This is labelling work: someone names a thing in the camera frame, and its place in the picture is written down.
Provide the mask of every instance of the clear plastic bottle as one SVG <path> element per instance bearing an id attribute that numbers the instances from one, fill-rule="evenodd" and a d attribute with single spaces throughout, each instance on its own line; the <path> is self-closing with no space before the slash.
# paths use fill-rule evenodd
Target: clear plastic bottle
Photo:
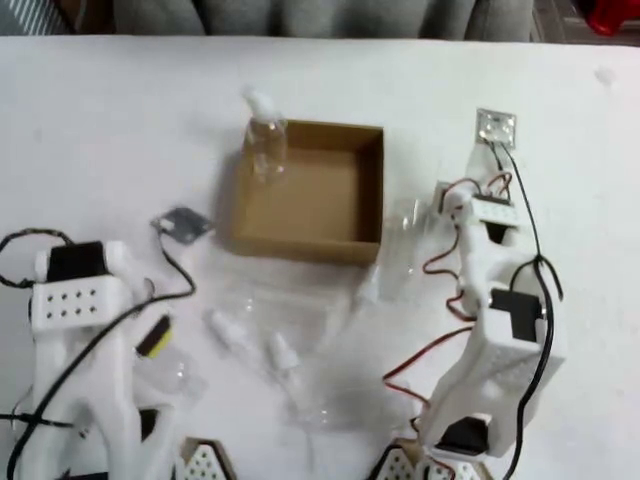
<path id="1" fill-rule="evenodd" d="M 287 121 L 268 96 L 253 88 L 245 89 L 243 96 L 252 112 L 245 136 L 245 154 L 252 159 L 255 176 L 262 182 L 271 182 L 285 171 Z"/>

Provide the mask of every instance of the small metal bracket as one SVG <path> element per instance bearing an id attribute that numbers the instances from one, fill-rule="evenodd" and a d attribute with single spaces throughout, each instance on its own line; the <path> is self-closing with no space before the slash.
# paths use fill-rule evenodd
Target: small metal bracket
<path id="1" fill-rule="evenodd" d="M 151 225 L 183 245 L 191 245 L 214 228 L 213 223 L 187 207 L 174 208 L 153 219 Z"/>
<path id="2" fill-rule="evenodd" d="M 479 108 L 476 113 L 476 143 L 502 143 L 509 150 L 516 148 L 516 116 Z"/>

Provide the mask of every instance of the white bottle cap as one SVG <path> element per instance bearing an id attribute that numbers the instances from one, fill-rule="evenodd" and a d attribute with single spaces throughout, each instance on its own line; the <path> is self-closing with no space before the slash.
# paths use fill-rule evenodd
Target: white bottle cap
<path id="1" fill-rule="evenodd" d="M 253 87 L 246 87 L 242 96 L 249 104 L 253 118 L 260 123 L 277 122 L 282 117 L 276 109 L 273 100 L 268 95 L 259 92 Z"/>

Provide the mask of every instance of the red wire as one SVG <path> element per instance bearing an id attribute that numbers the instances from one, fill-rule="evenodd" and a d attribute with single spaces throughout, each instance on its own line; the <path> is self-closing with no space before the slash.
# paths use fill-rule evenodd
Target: red wire
<path id="1" fill-rule="evenodd" d="M 436 338 L 431 343 L 429 343 L 425 347 L 423 347 L 420 350 L 418 350 L 416 353 L 414 353 L 411 357 L 409 357 L 407 360 L 402 362 L 400 365 L 398 365 L 394 369 L 392 369 L 389 372 L 387 372 L 382 377 L 382 381 L 387 386 L 387 388 L 390 388 L 392 390 L 396 390 L 398 392 L 406 393 L 407 395 L 411 395 L 412 397 L 420 400 L 426 407 L 429 407 L 431 405 L 431 403 L 425 397 L 423 397 L 419 393 L 416 393 L 416 392 L 414 392 L 412 390 L 409 390 L 408 388 L 404 388 L 404 387 L 401 387 L 399 385 L 396 385 L 395 383 L 392 383 L 390 380 L 392 378 L 396 377 L 397 375 L 399 375 L 400 373 L 402 373 L 404 370 L 409 368 L 411 365 L 413 365 L 417 360 L 420 359 L 420 357 L 422 357 L 423 355 L 428 353 L 431 349 L 433 349 L 433 348 L 437 347 L 438 345 L 446 342 L 447 340 L 455 337 L 456 335 L 460 335 L 461 333 L 469 332 L 471 330 L 472 330 L 472 327 L 459 328 L 458 330 L 454 330 L 452 332 L 445 333 L 444 335 Z"/>
<path id="2" fill-rule="evenodd" d="M 442 260 L 443 258 L 447 257 L 448 255 L 451 255 L 451 253 L 453 253 L 455 251 L 456 248 L 458 248 L 458 243 L 460 241 L 460 229 L 458 228 L 458 226 L 455 226 L 456 229 L 456 238 L 453 242 L 453 245 L 451 245 L 451 247 L 445 251 L 442 252 L 440 255 L 436 255 L 435 257 L 431 258 L 430 260 L 427 260 L 423 265 L 422 265 L 422 271 L 426 274 L 426 275 L 441 275 L 441 274 L 447 274 L 447 275 L 451 275 L 456 282 L 460 279 L 460 276 L 454 272 L 453 270 L 450 270 L 448 268 L 441 268 L 441 269 L 435 269 L 435 270 L 431 270 L 429 269 L 429 265 L 431 265 L 434 262 L 437 262 L 439 260 Z M 460 300 L 462 298 L 462 296 L 464 295 L 464 291 L 460 292 L 458 295 L 448 298 L 446 301 L 446 306 L 447 306 L 447 310 L 449 310 L 457 319 L 462 320 L 463 322 L 475 322 L 476 321 L 476 317 L 470 316 L 470 315 L 466 315 L 462 310 L 460 310 L 459 308 L 455 307 L 453 305 L 454 302 L 457 302 L 458 300 Z"/>
<path id="3" fill-rule="evenodd" d="M 474 317 L 472 315 L 467 315 L 462 310 L 460 310 L 459 308 L 453 305 L 454 302 L 461 300 L 463 296 L 464 296 L 464 290 L 462 290 L 455 297 L 447 298 L 447 301 L 446 301 L 447 310 L 449 310 L 458 320 L 462 320 L 463 322 L 475 322 L 478 319 L 477 317 Z"/>
<path id="4" fill-rule="evenodd" d="M 444 207 L 444 197 L 447 196 L 447 193 L 449 193 L 451 190 L 453 190 L 455 187 L 457 187 L 458 185 L 460 185 L 461 183 L 466 183 L 466 182 L 470 182 L 473 183 L 473 185 L 476 187 L 476 189 L 478 190 L 478 193 L 482 193 L 482 187 L 480 186 L 480 184 L 478 182 L 476 182 L 473 178 L 461 178 L 460 180 L 456 180 L 455 182 L 453 182 L 451 185 L 448 185 L 447 188 L 445 188 L 442 191 L 442 196 L 440 197 L 440 206 L 438 207 L 438 212 L 442 213 L 442 208 Z"/>
<path id="5" fill-rule="evenodd" d="M 436 460 L 433 457 L 431 457 L 431 461 L 436 465 L 444 468 L 445 470 L 449 470 L 449 473 L 451 474 L 451 480 L 456 480 L 456 471 L 451 466 L 447 465 L 444 462 L 441 462 L 440 460 Z"/>
<path id="6" fill-rule="evenodd" d="M 460 229 L 458 228 L 457 225 L 455 226 L 455 229 L 456 229 L 456 238 L 453 241 L 453 245 L 451 245 L 451 247 L 447 251 L 442 252 L 440 255 L 436 255 L 435 257 L 433 257 L 430 260 L 427 260 L 422 265 L 422 271 L 426 275 L 447 274 L 447 275 L 451 275 L 453 278 L 455 278 L 456 282 L 459 280 L 460 277 L 453 270 L 450 270 L 450 269 L 447 269 L 447 268 L 442 268 L 442 269 L 437 269 L 437 270 L 429 270 L 429 265 L 431 265 L 432 263 L 435 263 L 435 262 L 437 262 L 439 260 L 442 260 L 443 258 L 451 255 L 455 251 L 455 249 L 458 248 L 458 243 L 460 242 Z"/>
<path id="7" fill-rule="evenodd" d="M 491 180 L 489 180 L 489 183 L 487 183 L 487 188 L 491 188 L 491 186 L 500 179 L 502 179 L 503 184 L 498 191 L 498 195 L 502 195 L 504 191 L 506 191 L 507 195 L 509 195 L 509 185 L 511 184 L 511 180 L 513 179 L 513 175 L 511 175 L 510 172 L 501 172 L 493 177 Z"/>

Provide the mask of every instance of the cardboard box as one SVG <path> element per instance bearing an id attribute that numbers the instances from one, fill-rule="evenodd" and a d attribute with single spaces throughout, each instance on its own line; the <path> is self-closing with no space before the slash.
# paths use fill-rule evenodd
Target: cardboard box
<path id="1" fill-rule="evenodd" d="M 383 131 L 290 120 L 281 179 L 264 184 L 244 156 L 236 174 L 235 253 L 367 265 L 380 248 Z"/>

